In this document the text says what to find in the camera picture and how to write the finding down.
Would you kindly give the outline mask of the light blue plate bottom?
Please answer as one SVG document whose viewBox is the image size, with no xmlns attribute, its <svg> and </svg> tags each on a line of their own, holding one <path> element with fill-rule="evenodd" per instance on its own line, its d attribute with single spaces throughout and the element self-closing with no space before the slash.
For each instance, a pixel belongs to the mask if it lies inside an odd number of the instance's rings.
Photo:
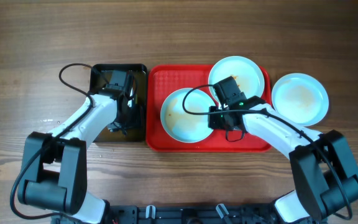
<svg viewBox="0 0 358 224">
<path fill-rule="evenodd" d="M 212 98 L 201 90 L 176 90 L 162 104 L 160 120 L 163 129 L 176 141 L 200 142 L 213 132 L 208 127 L 208 117 L 203 113 L 214 105 Z"/>
</svg>

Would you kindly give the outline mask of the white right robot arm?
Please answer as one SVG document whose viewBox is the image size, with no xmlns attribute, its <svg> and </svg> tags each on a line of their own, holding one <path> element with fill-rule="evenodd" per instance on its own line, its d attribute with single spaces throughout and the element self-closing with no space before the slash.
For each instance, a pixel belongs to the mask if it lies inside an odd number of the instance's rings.
<svg viewBox="0 0 358 224">
<path fill-rule="evenodd" d="M 211 109 L 211 121 L 219 127 L 256 136 L 281 152 L 289 161 L 295 190 L 274 203 L 286 223 L 306 218 L 318 222 L 347 209 L 358 200 L 358 165 L 347 139 L 338 131 L 321 133 L 279 115 L 258 96 L 246 97 L 235 79 L 227 77 L 211 85 L 221 109 Z"/>
</svg>

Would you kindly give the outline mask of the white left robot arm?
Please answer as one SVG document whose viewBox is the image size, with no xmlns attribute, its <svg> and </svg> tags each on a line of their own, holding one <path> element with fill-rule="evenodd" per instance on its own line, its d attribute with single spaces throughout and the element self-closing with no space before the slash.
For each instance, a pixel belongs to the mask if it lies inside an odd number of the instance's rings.
<svg viewBox="0 0 358 224">
<path fill-rule="evenodd" d="M 107 201 L 87 191 L 86 151 L 104 128 L 127 134 L 142 124 L 134 103 L 138 82 L 131 72 L 113 71 L 95 94 L 60 126 L 31 133 L 25 140 L 22 166 L 10 194 L 11 210 L 23 219 L 15 201 L 48 210 L 46 217 L 80 223 L 102 223 Z"/>
</svg>

